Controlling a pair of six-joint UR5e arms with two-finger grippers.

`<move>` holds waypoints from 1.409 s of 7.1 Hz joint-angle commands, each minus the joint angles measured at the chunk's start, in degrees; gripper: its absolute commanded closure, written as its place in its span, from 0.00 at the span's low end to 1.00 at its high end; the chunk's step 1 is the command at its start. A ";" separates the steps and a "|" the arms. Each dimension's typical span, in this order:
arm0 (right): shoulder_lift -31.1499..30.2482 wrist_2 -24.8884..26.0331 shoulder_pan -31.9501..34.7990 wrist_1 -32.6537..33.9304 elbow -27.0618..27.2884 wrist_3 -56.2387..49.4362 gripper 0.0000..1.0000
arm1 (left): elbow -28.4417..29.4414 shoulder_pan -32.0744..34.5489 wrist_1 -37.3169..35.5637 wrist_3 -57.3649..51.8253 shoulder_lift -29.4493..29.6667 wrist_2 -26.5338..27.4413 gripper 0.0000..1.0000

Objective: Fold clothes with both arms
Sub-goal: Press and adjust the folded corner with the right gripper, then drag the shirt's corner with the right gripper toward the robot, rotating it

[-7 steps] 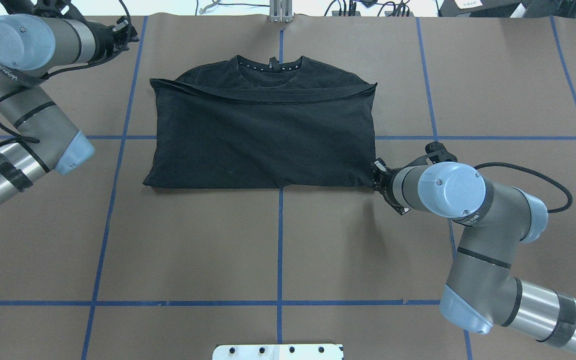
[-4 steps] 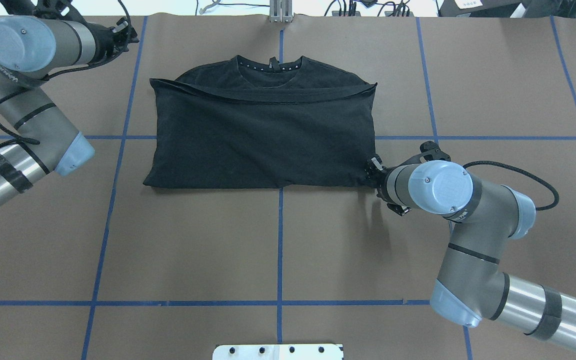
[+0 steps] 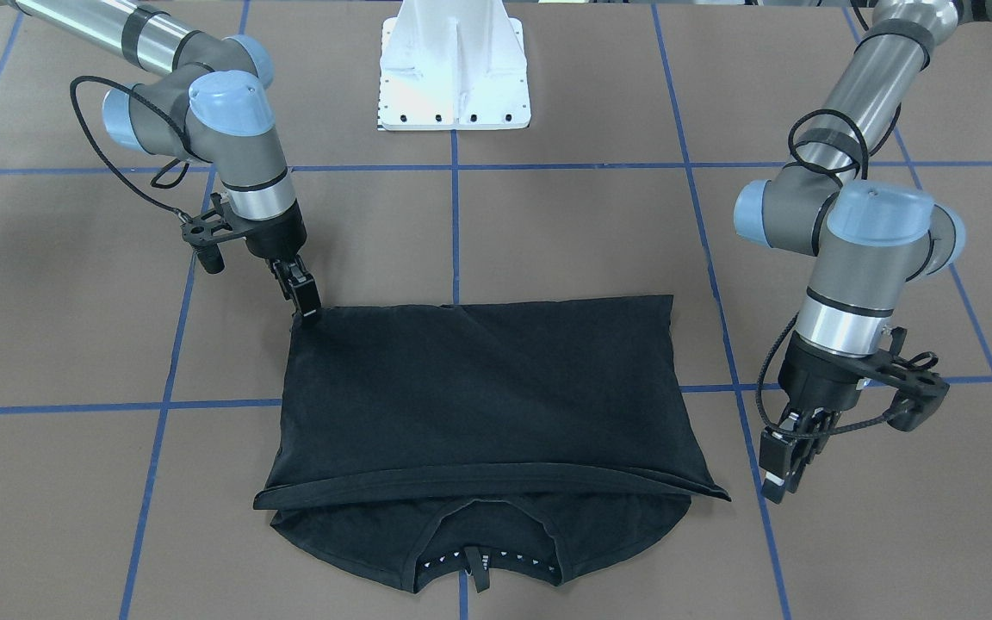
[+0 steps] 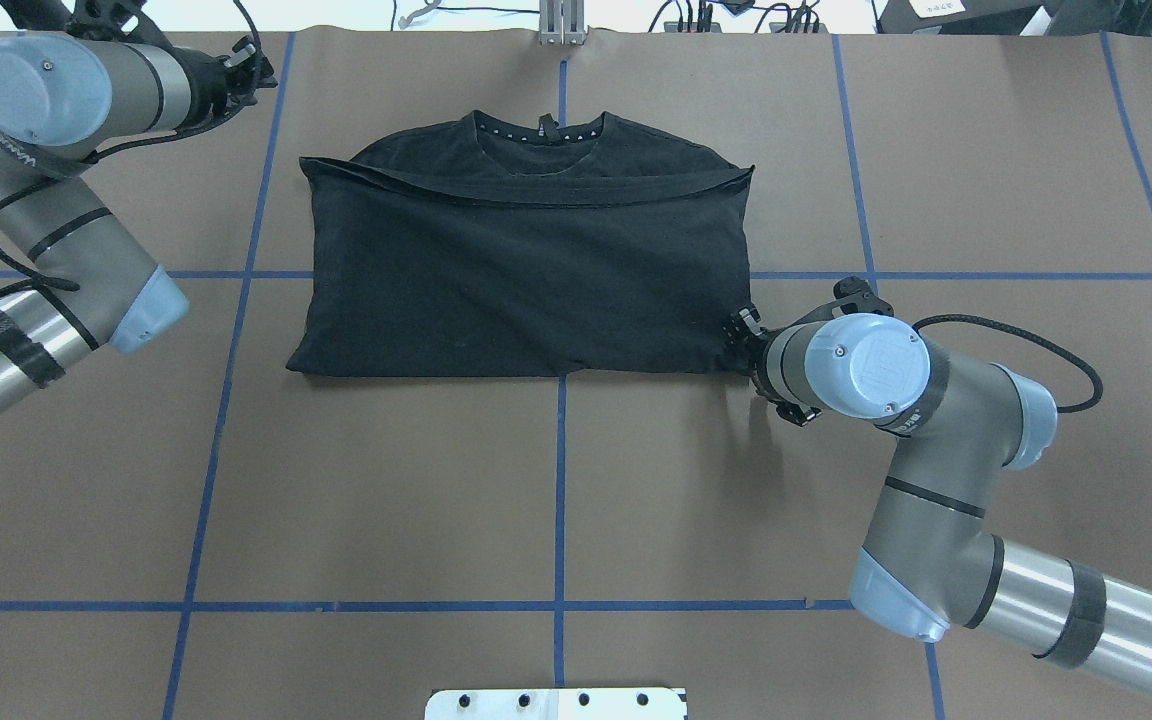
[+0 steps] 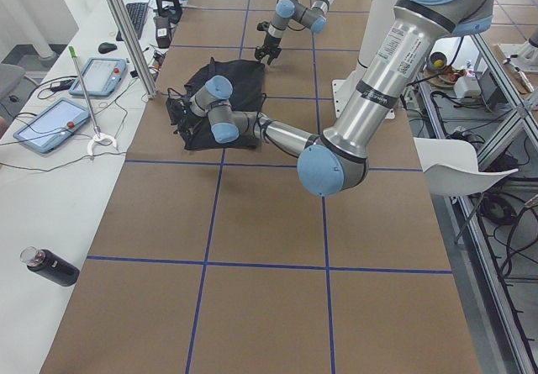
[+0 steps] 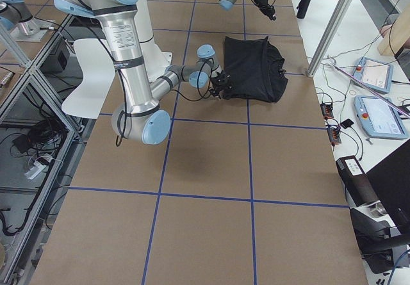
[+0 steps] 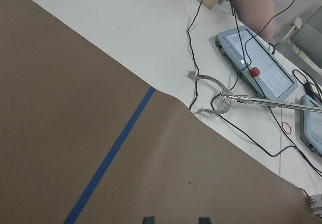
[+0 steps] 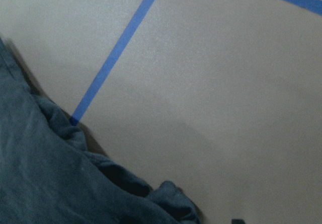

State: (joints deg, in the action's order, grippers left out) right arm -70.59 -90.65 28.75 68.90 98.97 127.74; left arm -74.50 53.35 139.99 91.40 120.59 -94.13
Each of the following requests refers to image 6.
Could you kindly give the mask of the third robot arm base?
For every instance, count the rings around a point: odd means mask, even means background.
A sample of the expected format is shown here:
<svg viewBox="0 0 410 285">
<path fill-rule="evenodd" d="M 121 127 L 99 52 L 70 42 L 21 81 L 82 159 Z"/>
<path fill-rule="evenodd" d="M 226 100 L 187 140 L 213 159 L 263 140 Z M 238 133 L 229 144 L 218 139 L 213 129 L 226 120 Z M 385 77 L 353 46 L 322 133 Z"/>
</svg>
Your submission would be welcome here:
<svg viewBox="0 0 410 285">
<path fill-rule="evenodd" d="M 1 24 L 16 42 L 40 42 L 45 35 L 24 0 L 1 0 Z"/>
</svg>

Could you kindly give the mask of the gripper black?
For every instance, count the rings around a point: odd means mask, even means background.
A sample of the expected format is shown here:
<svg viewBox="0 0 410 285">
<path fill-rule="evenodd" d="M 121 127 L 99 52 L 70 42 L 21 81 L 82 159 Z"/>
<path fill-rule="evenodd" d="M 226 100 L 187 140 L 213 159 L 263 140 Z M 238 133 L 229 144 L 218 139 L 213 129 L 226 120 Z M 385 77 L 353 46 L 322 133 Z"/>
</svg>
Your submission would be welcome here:
<svg viewBox="0 0 410 285">
<path fill-rule="evenodd" d="M 270 20 L 276 20 L 275 8 L 268 3 L 268 0 L 255 0 L 255 5 L 259 9 L 262 9 L 262 13 Z"/>
<path fill-rule="evenodd" d="M 231 88 L 230 76 L 225 71 L 216 72 L 216 76 L 211 76 L 210 81 L 212 84 L 212 96 L 223 99 L 224 90 Z"/>
</svg>

